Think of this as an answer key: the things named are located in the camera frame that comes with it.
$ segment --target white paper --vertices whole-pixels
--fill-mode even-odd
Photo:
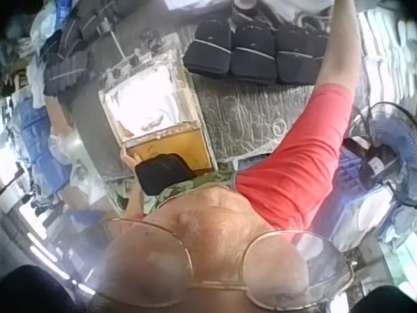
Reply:
[[[201,0],[165,0],[168,10],[176,10],[178,8],[184,8],[188,5],[196,5]]]

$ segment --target shirt sleeve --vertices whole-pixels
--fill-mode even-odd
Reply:
[[[343,86],[320,86],[280,146],[238,174],[237,191],[275,228],[307,229],[330,193],[352,102]]]

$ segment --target camouflage apron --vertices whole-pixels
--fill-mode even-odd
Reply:
[[[236,171],[233,170],[220,170],[212,173],[196,177],[190,181],[183,181],[181,183],[174,184],[165,188],[159,196],[156,197],[156,203],[152,208],[152,211],[159,209],[167,201],[173,198],[182,196],[183,194],[195,189],[203,188],[209,184],[217,183],[231,188],[235,187]]]

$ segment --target gray tabletop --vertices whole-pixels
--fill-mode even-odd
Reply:
[[[179,20],[169,12],[164,0],[153,0],[117,25],[115,34],[125,54],[129,54],[139,46],[139,36],[146,28],[163,35],[176,32],[187,47],[195,27],[195,22]],[[95,72],[121,60],[111,37],[99,38],[90,49]],[[217,161],[271,152],[300,115],[312,91],[312,87],[259,87],[200,76],[193,76],[193,81]],[[355,98],[360,109],[368,102],[368,85],[363,74]],[[120,161],[119,146],[98,98],[96,81],[79,91],[72,104],[72,115],[102,178],[110,181],[131,175]]]

